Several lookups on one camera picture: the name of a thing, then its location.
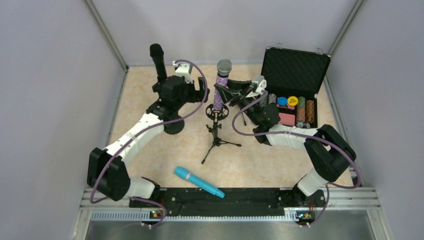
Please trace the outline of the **purple glitter microphone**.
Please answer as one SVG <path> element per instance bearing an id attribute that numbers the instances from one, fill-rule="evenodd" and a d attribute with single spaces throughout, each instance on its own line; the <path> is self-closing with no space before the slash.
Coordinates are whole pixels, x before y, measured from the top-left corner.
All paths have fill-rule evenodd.
<path id="1" fill-rule="evenodd" d="M 221 59 L 218 61 L 216 68 L 217 68 L 216 84 L 226 87 L 229 80 L 229 74 L 233 68 L 232 62 L 226 58 Z M 224 102 L 222 100 L 222 97 L 219 94 L 218 90 L 215 89 L 214 98 L 213 98 L 213 109 L 215 111 L 220 111 L 223 108 L 223 105 L 224 105 Z"/>

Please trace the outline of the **black tripod shock-mount stand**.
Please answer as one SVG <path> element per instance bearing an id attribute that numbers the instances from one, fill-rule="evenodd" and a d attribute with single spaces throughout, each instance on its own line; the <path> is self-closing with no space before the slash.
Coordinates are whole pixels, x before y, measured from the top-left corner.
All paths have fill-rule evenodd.
<path id="1" fill-rule="evenodd" d="M 222 128 L 222 124 L 220 123 L 220 121 L 225 120 L 229 115 L 229 109 L 227 106 L 224 105 L 220 110 L 216 110 L 214 108 L 214 104 L 211 103 L 206 107 L 205 114 L 213 122 L 212 126 L 206 125 L 208 132 L 211 133 L 213 136 L 213 141 L 208 152 L 201 161 L 202 165 L 206 162 L 208 155 L 214 147 L 220 147 L 221 145 L 233 145 L 236 147 L 242 147 L 242 145 L 239 143 L 226 141 L 219 137 L 219 130 Z"/>

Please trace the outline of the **black round-base mic stand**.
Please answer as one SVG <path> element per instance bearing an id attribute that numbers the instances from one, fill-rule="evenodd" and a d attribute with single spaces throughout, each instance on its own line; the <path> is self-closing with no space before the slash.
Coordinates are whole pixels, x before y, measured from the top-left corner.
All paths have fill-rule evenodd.
<path id="1" fill-rule="evenodd" d="M 180 133 L 185 123 L 183 120 L 168 123 L 179 119 L 179 110 L 185 103 L 185 80 L 183 77 L 172 75 L 158 77 L 157 83 L 152 86 L 153 92 L 158 94 L 158 99 L 148 108 L 147 112 L 155 114 L 163 120 L 165 133 L 176 135 Z"/>

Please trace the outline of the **black microphone orange end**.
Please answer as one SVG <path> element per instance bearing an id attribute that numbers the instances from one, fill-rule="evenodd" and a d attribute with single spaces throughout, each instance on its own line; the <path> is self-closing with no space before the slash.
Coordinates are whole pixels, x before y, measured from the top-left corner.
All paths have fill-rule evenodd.
<path id="1" fill-rule="evenodd" d="M 164 62 L 164 51 L 160 44 L 153 43 L 149 47 L 149 52 L 157 73 L 157 81 L 162 82 L 168 77 Z"/>

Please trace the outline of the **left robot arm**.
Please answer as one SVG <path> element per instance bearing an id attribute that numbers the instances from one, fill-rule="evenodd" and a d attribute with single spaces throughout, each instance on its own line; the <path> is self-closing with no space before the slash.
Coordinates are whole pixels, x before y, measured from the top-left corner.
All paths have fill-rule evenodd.
<path id="1" fill-rule="evenodd" d="M 157 82 L 152 89 L 159 98 L 138 122 L 115 142 L 90 153 L 87 184 L 92 187 L 92 204 L 98 203 L 94 199 L 96 192 L 113 201 L 150 199 L 155 192 L 156 183 L 152 180 L 129 175 L 130 163 L 155 136 L 166 131 L 179 133 L 184 120 L 196 113 L 209 95 L 205 75 L 195 63 L 178 59 L 172 65 L 175 74 L 168 76 L 163 62 L 155 64 Z"/>

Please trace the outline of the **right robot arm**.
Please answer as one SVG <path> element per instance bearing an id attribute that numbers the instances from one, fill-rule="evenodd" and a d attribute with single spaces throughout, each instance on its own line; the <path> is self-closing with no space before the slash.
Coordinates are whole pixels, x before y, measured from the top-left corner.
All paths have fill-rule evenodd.
<path id="1" fill-rule="evenodd" d="M 252 80 L 228 80 L 227 85 L 214 84 L 225 105 L 240 108 L 231 122 L 239 135 L 255 137 L 260 144 L 285 146 L 304 151 L 312 169 L 293 187 L 302 197 L 310 197 L 327 184 L 334 183 L 354 165 L 355 151 L 329 124 L 319 128 L 299 128 L 279 123 L 275 104 L 263 107 L 259 103 L 268 96 L 267 81 L 259 75 Z"/>

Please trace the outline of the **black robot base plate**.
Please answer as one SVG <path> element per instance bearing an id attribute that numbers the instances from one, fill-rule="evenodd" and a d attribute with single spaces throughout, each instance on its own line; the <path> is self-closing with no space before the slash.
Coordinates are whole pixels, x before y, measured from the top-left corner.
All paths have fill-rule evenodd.
<path id="1" fill-rule="evenodd" d="M 284 216 L 289 208 L 314 210 L 323 207 L 325 196 L 318 190 L 305 196 L 297 188 L 225 187 L 224 197 L 212 195 L 200 188 L 155 187 L 150 202 L 130 200 L 130 208 L 153 207 L 159 203 L 168 217 L 274 217 Z"/>

